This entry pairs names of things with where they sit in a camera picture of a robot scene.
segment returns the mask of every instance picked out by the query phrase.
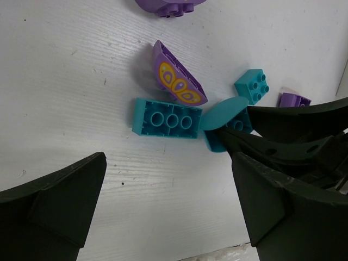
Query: toy building block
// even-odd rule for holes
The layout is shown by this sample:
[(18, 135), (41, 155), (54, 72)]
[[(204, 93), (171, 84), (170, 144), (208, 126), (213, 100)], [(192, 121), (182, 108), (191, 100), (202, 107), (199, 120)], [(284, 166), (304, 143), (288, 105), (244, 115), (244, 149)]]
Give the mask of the toy building block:
[(203, 130), (204, 138), (210, 151), (226, 151), (214, 133), (216, 129), (226, 126), (245, 133), (253, 131), (246, 110), (247, 106), (247, 98), (233, 97), (218, 103), (203, 115), (200, 128)]
[(197, 139), (202, 109), (136, 99), (132, 131), (138, 135)]
[(266, 82), (266, 75), (261, 69), (248, 70), (236, 81), (234, 86), (238, 95), (246, 97), (251, 105), (255, 105), (270, 90)]
[(312, 101), (297, 94), (284, 92), (279, 99), (279, 107), (304, 107), (310, 106)]
[(159, 87), (169, 91), (174, 100), (188, 106), (199, 106), (208, 102), (200, 83), (161, 41), (153, 46), (153, 61)]
[(135, 0), (137, 4), (149, 13), (155, 13), (159, 17), (168, 18), (171, 15), (181, 17), (185, 13), (191, 13), (195, 6), (206, 0)]

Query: screw hole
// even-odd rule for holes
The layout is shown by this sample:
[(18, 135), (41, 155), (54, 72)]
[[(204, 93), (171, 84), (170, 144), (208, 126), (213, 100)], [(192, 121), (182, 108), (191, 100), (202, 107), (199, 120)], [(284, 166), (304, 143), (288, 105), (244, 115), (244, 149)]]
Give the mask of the screw hole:
[(307, 150), (307, 153), (311, 153), (311, 152), (315, 151), (318, 147), (319, 147), (319, 145), (315, 145), (315, 146), (313, 146), (313, 147), (310, 147), (310, 148)]
[(181, 119), (181, 127), (183, 129), (189, 129), (192, 126), (192, 118), (190, 116), (185, 116)]
[(268, 150), (266, 150), (265, 154), (266, 156), (272, 156), (274, 154), (277, 153), (277, 150), (275, 148), (269, 148)]
[(151, 124), (155, 127), (159, 127), (162, 125), (164, 121), (164, 117), (162, 113), (156, 112), (151, 116)]
[(195, 83), (195, 81), (192, 80), (192, 79), (189, 79), (189, 80), (190, 80), (190, 82), (197, 88), (197, 84)]
[(169, 59), (169, 61), (171, 61), (173, 64), (175, 64), (174, 60), (169, 56), (169, 54), (166, 54), (165, 56)]
[(239, 130), (240, 132), (243, 130), (243, 123), (241, 121), (235, 121), (234, 123), (234, 129)]
[(179, 71), (181, 71), (181, 73), (187, 78), (187, 75), (186, 75), (184, 69), (182, 69), (181, 67), (179, 67)]
[(171, 114), (167, 117), (166, 124), (169, 128), (175, 128), (179, 123), (179, 118), (175, 114)]

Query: white surface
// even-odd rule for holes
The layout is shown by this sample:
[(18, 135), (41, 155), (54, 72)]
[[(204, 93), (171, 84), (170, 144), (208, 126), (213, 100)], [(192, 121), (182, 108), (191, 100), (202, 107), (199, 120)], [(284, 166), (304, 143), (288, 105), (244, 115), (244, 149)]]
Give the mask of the white surface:
[(164, 98), (147, 88), (151, 45), (161, 39), (200, 81), (204, 108), (259, 67), (271, 87), (260, 105), (283, 86), (321, 103), (348, 59), (347, 11), (345, 0), (208, 0), (162, 20), (133, 0), (0, 1), (0, 190), (104, 151), (79, 260), (179, 260), (247, 242), (226, 153), (131, 132), (134, 99)]
[(250, 244), (229, 247), (182, 261), (259, 261), (257, 250)]
[(342, 99), (348, 97), (348, 67), (344, 70), (341, 82), (339, 84), (339, 89), (336, 94), (337, 99)]

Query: purple curved brick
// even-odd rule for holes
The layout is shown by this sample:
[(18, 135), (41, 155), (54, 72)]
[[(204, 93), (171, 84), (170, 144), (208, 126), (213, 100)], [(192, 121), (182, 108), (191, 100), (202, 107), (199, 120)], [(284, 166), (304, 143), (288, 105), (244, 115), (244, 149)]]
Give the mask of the purple curved brick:
[(206, 0), (135, 0), (137, 4), (149, 13), (159, 17), (181, 17), (184, 13), (191, 13), (195, 6)]
[[(174, 100), (188, 106), (199, 106), (208, 102), (200, 83), (159, 40), (153, 46), (153, 61), (155, 77), (160, 88), (169, 91)], [(160, 70), (163, 63), (170, 68), (162, 71), (161, 79)]]
[(297, 94), (283, 93), (279, 101), (279, 107), (304, 107), (310, 106), (312, 101)]

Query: teal 2x4 brick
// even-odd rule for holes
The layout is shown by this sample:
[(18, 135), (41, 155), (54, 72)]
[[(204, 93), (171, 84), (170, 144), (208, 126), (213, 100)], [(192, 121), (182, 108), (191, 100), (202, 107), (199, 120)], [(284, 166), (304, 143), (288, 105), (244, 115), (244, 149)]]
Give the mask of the teal 2x4 brick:
[(132, 131), (138, 135), (197, 139), (202, 109), (136, 99)]
[(248, 70), (234, 86), (238, 95), (247, 98), (251, 105), (255, 105), (270, 90), (266, 75), (261, 69)]

